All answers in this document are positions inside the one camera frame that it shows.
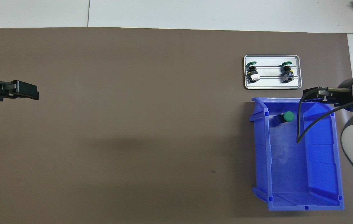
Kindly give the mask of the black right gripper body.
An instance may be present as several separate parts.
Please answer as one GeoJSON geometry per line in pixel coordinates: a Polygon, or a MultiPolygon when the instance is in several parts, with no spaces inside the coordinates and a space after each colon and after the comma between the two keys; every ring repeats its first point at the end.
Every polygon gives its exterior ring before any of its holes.
{"type": "Polygon", "coordinates": [[[344,88],[348,91],[345,92],[338,92],[335,96],[336,103],[334,103],[334,107],[344,106],[349,103],[353,103],[353,78],[347,79],[343,81],[338,88],[344,88]]]}

